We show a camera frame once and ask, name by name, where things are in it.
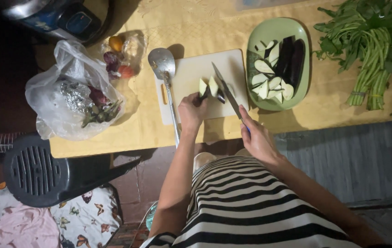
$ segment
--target rubber band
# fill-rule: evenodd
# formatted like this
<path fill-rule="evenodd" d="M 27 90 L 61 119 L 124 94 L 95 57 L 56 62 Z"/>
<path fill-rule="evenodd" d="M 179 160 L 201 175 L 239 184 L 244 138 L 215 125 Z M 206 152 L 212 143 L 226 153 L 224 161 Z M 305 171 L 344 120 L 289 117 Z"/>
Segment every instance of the rubber band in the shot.
<path fill-rule="evenodd" d="M 364 92 L 355 92 L 355 91 L 351 92 L 351 94 L 359 95 L 359 96 L 365 96 L 366 95 L 366 93 L 364 93 Z"/>

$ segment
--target hand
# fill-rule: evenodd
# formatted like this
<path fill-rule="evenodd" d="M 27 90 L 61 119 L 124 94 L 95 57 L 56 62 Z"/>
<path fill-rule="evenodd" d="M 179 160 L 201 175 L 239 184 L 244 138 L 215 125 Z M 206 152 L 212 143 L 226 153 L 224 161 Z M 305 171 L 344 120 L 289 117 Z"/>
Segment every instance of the hand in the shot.
<path fill-rule="evenodd" d="M 246 125 L 245 127 L 241 124 L 241 134 L 248 152 L 256 159 L 270 165 L 277 165 L 281 160 L 286 160 L 285 156 L 277 150 L 273 134 L 257 121 L 251 119 L 243 105 L 239 106 L 239 111 Z"/>
<path fill-rule="evenodd" d="M 177 107 L 181 117 L 182 132 L 197 135 L 199 127 L 207 114 L 207 99 L 199 100 L 199 92 L 184 97 Z"/>

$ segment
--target kitchen knife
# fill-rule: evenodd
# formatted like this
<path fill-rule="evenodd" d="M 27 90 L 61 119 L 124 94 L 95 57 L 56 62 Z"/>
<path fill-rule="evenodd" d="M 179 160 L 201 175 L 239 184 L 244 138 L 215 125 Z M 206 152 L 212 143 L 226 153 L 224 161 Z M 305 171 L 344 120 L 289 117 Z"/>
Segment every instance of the kitchen knife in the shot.
<path fill-rule="evenodd" d="M 224 90 L 224 93 L 226 95 L 226 98 L 228 99 L 228 101 L 231 103 L 232 108 L 234 109 L 234 111 L 236 112 L 237 117 L 239 118 L 239 120 L 242 121 L 242 123 L 245 125 L 244 120 L 242 118 L 241 113 L 239 112 L 239 105 L 236 102 L 236 99 L 234 98 L 234 96 L 232 96 L 232 93 L 230 92 L 230 89 L 228 88 L 228 86 L 226 85 L 226 82 L 224 81 L 220 71 L 218 70 L 218 68 L 216 67 L 215 63 L 211 62 L 213 65 L 213 68 L 215 69 L 215 73 L 216 76 L 218 77 L 219 80 L 221 80 L 222 83 L 222 87 Z"/>

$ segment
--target aluminum foil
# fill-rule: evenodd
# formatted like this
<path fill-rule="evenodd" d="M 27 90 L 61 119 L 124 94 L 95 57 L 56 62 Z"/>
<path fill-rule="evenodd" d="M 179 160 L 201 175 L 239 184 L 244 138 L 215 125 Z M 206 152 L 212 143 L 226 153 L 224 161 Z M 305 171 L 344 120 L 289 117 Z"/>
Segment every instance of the aluminum foil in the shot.
<path fill-rule="evenodd" d="M 57 82 L 60 83 L 60 92 L 70 110 L 85 113 L 88 107 L 94 105 L 89 97 L 90 89 L 86 85 L 67 78 L 60 78 Z"/>

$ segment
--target cutting board handle hole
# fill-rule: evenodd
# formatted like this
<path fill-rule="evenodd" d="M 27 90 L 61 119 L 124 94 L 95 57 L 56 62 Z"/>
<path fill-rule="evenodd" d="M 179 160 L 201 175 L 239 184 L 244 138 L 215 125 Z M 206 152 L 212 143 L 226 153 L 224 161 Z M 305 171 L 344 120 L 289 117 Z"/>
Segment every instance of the cutting board handle hole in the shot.
<path fill-rule="evenodd" d="M 162 103 L 164 105 L 167 105 L 168 104 L 167 89 L 164 84 L 161 84 L 161 96 L 162 96 Z"/>

